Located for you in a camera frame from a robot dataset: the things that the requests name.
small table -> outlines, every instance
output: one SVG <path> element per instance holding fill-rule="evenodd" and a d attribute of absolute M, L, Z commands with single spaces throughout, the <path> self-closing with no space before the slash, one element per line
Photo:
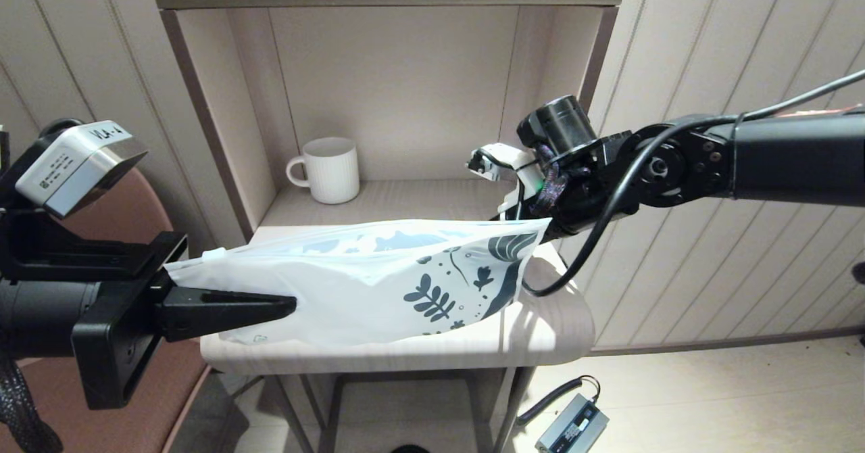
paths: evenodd
<path fill-rule="evenodd" d="M 262 226 L 251 242 L 312 228 Z M 533 257 L 526 268 L 529 283 L 550 283 L 565 271 L 551 244 L 539 246 Z M 319 348 L 299 340 L 241 345 L 212 334 L 201 339 L 201 355 L 222 372 L 263 375 L 275 382 L 303 453 L 332 453 L 346 383 L 442 378 L 467 381 L 478 452 L 500 453 L 535 367 L 577 360 L 593 342 L 592 315 L 571 284 L 546 298 L 523 293 L 518 302 L 481 323 L 438 335 Z M 302 416 L 311 417 L 310 423 L 320 429 L 318 449 L 309 441 Z"/>

white mug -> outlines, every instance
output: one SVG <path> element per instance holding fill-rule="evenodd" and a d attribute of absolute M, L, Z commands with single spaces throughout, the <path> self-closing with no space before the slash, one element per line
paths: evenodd
<path fill-rule="evenodd" d="M 303 155 L 291 158 L 285 166 L 288 180 L 310 188 L 318 203 L 339 204 L 357 196 L 361 178 L 357 169 L 357 147 L 342 137 L 315 139 L 303 145 Z M 305 164 L 306 179 L 291 176 L 291 167 Z"/>

plastic bag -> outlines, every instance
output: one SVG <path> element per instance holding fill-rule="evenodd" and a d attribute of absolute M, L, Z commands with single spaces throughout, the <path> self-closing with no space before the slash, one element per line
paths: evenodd
<path fill-rule="evenodd" d="M 220 334 L 253 344 L 382 343 L 444 333 L 516 297 L 549 219 L 328 227 L 165 265 L 177 285 L 297 298 L 282 320 Z"/>

brown chair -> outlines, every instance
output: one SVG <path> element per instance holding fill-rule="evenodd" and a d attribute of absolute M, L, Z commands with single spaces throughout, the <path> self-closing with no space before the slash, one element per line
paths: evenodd
<path fill-rule="evenodd" d="M 105 196 L 62 224 L 84 238 L 149 243 L 172 226 L 151 185 L 131 170 Z M 196 341 L 165 343 L 129 406 L 89 410 L 74 358 L 19 362 L 37 410 L 69 453 L 158 453 L 170 449 L 209 367 Z M 0 425 L 0 451 L 19 451 Z"/>

shelf unit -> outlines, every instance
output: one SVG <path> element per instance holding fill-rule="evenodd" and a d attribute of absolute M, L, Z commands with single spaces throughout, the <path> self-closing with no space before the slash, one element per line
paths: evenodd
<path fill-rule="evenodd" d="M 157 0 L 238 223 L 488 219 L 464 161 L 574 93 L 588 108 L 621 0 Z M 189 127 L 186 130 L 197 130 Z M 355 139 L 356 200 L 287 187 L 307 141 Z"/>

